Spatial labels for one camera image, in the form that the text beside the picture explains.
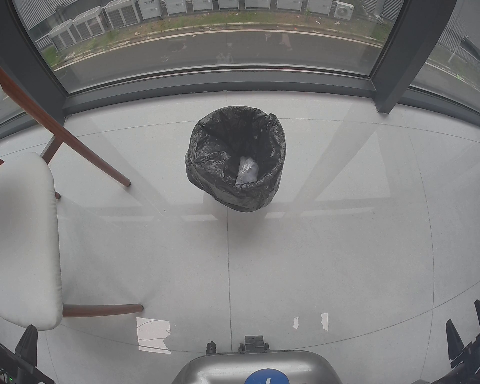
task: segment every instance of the window glass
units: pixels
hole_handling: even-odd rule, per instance
[[[413,86],[480,111],[480,1],[458,0]]]
[[[0,87],[0,124],[14,118],[22,112],[23,109],[16,105]]]
[[[369,75],[403,0],[14,0],[75,92],[165,70],[232,65]]]

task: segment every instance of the floor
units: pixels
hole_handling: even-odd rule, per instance
[[[274,113],[287,157],[273,202],[227,209],[189,183],[195,123],[214,109]],[[170,384],[190,360],[236,350],[324,356],[344,384],[411,384],[449,371],[445,323],[480,327],[480,130],[439,114],[303,93],[164,97],[92,110],[66,128],[132,180],[124,188],[63,145],[50,163],[64,302],[140,302],[137,315],[63,319],[41,332],[56,383]],[[40,153],[38,127],[0,158]],[[0,319],[14,349],[23,329]]]

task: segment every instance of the black plastic bag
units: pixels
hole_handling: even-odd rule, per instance
[[[270,204],[285,162],[285,134],[275,115],[251,107],[226,107],[201,119],[185,156],[188,180],[223,205],[253,212]],[[236,185],[240,157],[258,164],[258,179]]]

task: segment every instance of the white chair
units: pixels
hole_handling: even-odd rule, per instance
[[[0,317],[39,331],[62,317],[143,311],[141,304],[63,304],[53,176],[36,153],[0,163]]]

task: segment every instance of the blue logo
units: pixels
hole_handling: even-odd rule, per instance
[[[290,384],[288,377],[276,369],[262,369],[252,373],[245,384]]]

